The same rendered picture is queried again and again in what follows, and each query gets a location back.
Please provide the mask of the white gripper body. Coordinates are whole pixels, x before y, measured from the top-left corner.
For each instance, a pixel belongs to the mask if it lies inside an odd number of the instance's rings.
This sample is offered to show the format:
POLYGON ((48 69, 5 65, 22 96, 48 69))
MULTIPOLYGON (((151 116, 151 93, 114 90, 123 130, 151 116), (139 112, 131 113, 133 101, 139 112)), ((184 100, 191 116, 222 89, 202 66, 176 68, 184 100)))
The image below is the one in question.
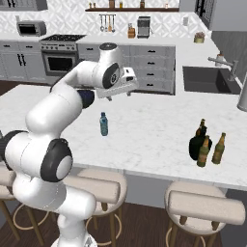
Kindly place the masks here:
POLYGON ((139 88, 138 81, 133 78, 132 80, 127 81, 126 79, 120 80, 110 89, 96 89, 96 94, 98 98, 111 97, 118 94, 124 94, 139 88))

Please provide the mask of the blue plastic bottle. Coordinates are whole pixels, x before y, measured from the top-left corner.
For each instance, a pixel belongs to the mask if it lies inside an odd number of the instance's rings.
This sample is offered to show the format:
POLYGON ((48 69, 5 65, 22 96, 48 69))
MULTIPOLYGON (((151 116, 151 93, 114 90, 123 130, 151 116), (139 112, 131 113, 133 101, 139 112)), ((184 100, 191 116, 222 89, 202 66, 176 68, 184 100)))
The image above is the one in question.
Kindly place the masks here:
POLYGON ((102 136, 107 136, 108 135, 108 120, 106 118, 106 115, 104 112, 101 113, 100 116, 100 133, 102 136))

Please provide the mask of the grey drawer run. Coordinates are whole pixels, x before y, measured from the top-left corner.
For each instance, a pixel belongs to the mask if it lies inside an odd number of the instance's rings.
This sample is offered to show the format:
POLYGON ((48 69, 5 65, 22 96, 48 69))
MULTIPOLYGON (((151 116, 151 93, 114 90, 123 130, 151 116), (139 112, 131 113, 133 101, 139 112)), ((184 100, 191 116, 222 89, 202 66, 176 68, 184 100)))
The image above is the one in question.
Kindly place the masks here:
POLYGON ((119 44, 123 65, 133 68, 139 91, 174 93, 176 48, 174 46, 119 44))

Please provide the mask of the wooden knife block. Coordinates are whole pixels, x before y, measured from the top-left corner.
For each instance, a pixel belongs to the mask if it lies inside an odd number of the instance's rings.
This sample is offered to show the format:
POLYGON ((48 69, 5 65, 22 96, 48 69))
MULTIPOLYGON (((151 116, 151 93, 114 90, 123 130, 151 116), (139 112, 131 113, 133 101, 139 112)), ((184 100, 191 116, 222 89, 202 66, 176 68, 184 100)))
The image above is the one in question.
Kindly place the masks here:
POLYGON ((128 23, 127 37, 129 39, 135 38, 135 28, 133 27, 132 23, 128 23))

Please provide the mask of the steel oven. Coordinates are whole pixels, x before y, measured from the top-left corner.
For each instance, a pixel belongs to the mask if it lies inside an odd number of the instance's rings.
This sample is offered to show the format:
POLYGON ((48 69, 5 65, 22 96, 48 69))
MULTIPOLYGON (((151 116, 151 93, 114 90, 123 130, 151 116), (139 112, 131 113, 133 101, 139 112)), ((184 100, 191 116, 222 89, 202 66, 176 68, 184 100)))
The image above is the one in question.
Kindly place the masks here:
POLYGON ((47 76, 62 76, 78 61, 75 42, 41 41, 41 55, 47 76))

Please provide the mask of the grey coffee machine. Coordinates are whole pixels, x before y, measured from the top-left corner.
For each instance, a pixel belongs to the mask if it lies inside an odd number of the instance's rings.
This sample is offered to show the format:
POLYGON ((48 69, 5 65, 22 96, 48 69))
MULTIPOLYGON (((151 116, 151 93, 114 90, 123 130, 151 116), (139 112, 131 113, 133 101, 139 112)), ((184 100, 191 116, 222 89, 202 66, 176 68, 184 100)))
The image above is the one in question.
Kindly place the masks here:
POLYGON ((139 16, 137 19, 137 38, 147 39, 150 36, 151 18, 149 16, 139 16))

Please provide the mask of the black hob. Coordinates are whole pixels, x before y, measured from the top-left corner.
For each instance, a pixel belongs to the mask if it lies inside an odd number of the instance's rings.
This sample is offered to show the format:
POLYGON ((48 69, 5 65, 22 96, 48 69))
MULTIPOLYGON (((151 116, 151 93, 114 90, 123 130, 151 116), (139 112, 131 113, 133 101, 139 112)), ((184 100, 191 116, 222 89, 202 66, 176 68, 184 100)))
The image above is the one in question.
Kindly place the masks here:
POLYGON ((87 35, 59 35, 55 34, 42 39, 41 41, 79 41, 87 35))

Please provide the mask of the dark sink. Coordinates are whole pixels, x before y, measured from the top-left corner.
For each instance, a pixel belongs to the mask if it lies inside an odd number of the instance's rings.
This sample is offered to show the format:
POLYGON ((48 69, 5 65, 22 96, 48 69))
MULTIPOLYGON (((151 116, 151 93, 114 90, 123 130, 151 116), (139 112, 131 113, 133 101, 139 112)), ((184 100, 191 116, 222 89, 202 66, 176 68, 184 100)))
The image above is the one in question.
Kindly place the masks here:
POLYGON ((221 68, 183 67, 186 92, 239 95, 237 82, 229 81, 230 71, 221 68))

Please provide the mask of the brown slim glass bottle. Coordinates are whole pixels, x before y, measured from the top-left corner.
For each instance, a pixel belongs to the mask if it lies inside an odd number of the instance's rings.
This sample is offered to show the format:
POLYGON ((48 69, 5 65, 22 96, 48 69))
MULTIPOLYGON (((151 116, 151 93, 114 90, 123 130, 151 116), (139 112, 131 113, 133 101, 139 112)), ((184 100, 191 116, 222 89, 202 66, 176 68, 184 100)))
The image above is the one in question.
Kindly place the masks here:
POLYGON ((206 134, 206 126, 205 126, 205 119, 201 119, 201 123, 199 128, 196 131, 196 135, 200 136, 200 135, 205 135, 206 134))

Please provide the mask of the dark wooden shelf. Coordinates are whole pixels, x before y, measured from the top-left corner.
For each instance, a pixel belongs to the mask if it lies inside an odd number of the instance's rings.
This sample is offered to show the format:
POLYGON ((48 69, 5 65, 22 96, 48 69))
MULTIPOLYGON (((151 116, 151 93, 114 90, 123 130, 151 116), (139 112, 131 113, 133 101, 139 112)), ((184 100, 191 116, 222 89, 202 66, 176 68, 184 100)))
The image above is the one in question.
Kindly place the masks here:
POLYGON ((179 8, 91 8, 85 12, 159 12, 159 13, 177 13, 179 8))

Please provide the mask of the black round glass bottle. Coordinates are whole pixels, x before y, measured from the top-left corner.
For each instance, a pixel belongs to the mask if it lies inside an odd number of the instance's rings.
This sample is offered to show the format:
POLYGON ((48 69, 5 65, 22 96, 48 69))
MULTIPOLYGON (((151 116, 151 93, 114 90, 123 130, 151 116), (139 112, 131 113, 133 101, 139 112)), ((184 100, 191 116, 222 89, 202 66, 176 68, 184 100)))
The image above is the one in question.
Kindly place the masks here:
POLYGON ((197 160, 200 152, 200 148, 204 143, 206 137, 206 127, 200 127, 196 135, 189 141, 189 155, 193 160, 197 160))

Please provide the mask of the potted plant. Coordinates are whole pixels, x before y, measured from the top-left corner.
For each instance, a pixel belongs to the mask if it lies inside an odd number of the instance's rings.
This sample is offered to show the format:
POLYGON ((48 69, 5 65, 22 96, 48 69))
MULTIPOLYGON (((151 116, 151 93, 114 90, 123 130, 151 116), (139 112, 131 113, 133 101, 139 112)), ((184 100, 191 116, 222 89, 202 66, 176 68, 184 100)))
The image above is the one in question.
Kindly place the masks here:
POLYGON ((194 43, 203 43, 205 41, 205 33, 204 32, 198 32, 194 36, 194 43))

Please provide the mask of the beige wooden bar stool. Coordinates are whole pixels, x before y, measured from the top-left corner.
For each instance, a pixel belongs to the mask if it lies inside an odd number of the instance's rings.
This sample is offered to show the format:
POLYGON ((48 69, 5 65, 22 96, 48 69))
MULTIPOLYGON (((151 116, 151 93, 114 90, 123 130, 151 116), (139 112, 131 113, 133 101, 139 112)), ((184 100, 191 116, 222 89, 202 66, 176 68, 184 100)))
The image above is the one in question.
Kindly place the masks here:
POLYGON ((174 181, 164 195, 169 216, 166 247, 175 247, 178 229, 195 236, 193 247, 212 247, 216 235, 227 225, 243 225, 245 206, 229 199, 215 186, 174 181))
POLYGON ((99 242, 98 247, 116 247, 116 241, 123 229, 122 205, 127 194, 127 182, 123 174, 97 169, 84 169, 75 176, 67 176, 64 179, 66 185, 86 190, 96 197, 96 210, 87 220, 86 226, 94 221, 97 229, 99 217, 109 217, 110 240, 99 242))
POLYGON ((20 239, 20 235, 18 232, 19 230, 22 230, 22 231, 34 230, 40 245, 43 246, 44 240, 43 240, 43 237, 41 235, 41 231, 39 229, 39 226, 47 219, 47 217, 49 216, 49 213, 46 213, 44 218, 40 222, 37 222, 35 215, 34 215, 34 212, 30 207, 21 205, 16 210, 16 212, 14 213, 14 216, 11 216, 11 214, 10 214, 6 204, 5 204, 6 201, 13 201, 14 200, 14 195, 11 192, 14 178, 15 178, 15 173, 13 171, 9 171, 6 168, 6 166, 4 165, 3 161, 0 161, 0 209, 2 210, 4 216, 7 220, 7 222, 9 223, 9 226, 11 227, 11 229, 14 233, 14 236, 17 240, 20 239), (26 208, 27 214, 28 214, 29 219, 30 219, 31 224, 32 224, 31 227, 21 227, 15 221, 15 217, 16 217, 18 211, 22 207, 26 208))

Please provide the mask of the olive glass bottle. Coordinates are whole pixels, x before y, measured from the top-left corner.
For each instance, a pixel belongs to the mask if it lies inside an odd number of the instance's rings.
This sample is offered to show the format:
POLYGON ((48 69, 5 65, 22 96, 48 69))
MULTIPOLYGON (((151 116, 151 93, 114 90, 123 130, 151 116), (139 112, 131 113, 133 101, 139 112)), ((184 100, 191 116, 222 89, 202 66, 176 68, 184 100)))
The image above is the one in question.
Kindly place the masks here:
POLYGON ((209 142, 209 136, 207 135, 205 137, 203 145, 200 147, 199 156, 197 160, 197 165, 199 167, 205 167, 206 165, 206 158, 209 152, 208 142, 209 142))
POLYGON ((213 164, 219 164, 221 162, 221 158, 222 158, 223 152, 225 150, 225 137, 226 137, 226 133, 223 132, 221 134, 221 137, 220 137, 218 143, 215 146, 214 153, 213 153, 213 156, 211 159, 211 162, 213 164))

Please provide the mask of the grey cupboard run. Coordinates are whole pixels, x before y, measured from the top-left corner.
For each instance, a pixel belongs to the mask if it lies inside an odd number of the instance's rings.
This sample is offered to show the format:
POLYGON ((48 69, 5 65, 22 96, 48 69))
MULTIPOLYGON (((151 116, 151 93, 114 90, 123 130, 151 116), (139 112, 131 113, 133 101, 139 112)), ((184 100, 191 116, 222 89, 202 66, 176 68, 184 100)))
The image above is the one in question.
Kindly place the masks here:
POLYGON ((0 41, 0 54, 7 78, 11 81, 46 81, 40 44, 37 41, 0 41))

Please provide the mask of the white soap dispenser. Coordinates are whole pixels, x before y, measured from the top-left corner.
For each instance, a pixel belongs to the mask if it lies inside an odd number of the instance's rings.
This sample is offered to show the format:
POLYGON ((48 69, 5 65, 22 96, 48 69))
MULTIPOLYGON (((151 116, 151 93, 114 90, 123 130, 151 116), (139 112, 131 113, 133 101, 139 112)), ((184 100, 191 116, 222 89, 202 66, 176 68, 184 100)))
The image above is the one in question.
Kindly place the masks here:
POLYGON ((223 55, 222 51, 220 51, 220 53, 217 54, 216 60, 217 61, 215 62, 215 66, 216 67, 221 67, 222 64, 220 62, 224 60, 224 55, 223 55))

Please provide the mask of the grey microwave oven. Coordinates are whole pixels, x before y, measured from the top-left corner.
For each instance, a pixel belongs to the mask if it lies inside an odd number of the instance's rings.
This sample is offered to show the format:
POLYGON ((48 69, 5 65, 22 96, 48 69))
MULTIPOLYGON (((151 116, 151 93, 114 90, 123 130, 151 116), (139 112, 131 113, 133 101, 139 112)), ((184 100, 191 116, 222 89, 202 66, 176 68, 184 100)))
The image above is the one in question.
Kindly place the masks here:
POLYGON ((22 20, 16 26, 22 37, 40 37, 46 34, 46 24, 42 20, 22 20))

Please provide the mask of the grey tap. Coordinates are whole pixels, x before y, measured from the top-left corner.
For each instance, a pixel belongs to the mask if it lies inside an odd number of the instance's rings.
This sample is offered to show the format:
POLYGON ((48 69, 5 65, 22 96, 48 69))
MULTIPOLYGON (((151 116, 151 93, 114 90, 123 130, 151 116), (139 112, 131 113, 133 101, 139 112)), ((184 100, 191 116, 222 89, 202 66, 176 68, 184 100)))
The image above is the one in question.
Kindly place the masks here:
POLYGON ((215 62, 215 63, 219 63, 221 65, 229 66, 231 68, 231 70, 230 70, 230 74, 229 74, 228 80, 229 81, 234 81, 235 80, 238 61, 234 60, 231 63, 229 63, 229 62, 225 62, 225 61, 222 61, 222 60, 219 60, 219 59, 214 59, 214 58, 211 58, 211 57, 208 57, 207 59, 209 61, 211 61, 211 62, 215 62))

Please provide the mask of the grey cylinder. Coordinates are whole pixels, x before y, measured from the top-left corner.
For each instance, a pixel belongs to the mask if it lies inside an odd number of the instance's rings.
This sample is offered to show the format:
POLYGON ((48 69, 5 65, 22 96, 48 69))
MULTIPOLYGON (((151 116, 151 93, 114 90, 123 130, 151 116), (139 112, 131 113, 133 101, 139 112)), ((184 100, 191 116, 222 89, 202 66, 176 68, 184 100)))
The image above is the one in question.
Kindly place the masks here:
POLYGON ((239 96, 237 108, 241 111, 247 112, 247 73, 244 78, 244 83, 239 96))

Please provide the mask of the grey tall cabinet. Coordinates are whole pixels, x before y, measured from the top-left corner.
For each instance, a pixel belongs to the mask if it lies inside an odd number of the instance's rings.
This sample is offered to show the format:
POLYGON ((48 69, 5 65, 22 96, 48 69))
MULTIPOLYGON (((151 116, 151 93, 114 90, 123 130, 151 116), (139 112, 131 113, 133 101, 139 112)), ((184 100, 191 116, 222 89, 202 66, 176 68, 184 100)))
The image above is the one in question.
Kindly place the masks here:
POLYGON ((211 31, 247 31, 247 0, 179 0, 181 12, 194 12, 211 31))

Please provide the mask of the grey wall cupboard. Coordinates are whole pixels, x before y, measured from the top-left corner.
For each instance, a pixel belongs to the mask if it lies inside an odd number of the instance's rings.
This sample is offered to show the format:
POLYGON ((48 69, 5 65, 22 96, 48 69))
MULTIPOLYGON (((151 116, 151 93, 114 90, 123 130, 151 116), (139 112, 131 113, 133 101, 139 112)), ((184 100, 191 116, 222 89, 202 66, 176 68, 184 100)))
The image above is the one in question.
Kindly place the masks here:
POLYGON ((46 0, 0 0, 0 11, 25 12, 47 10, 46 0))

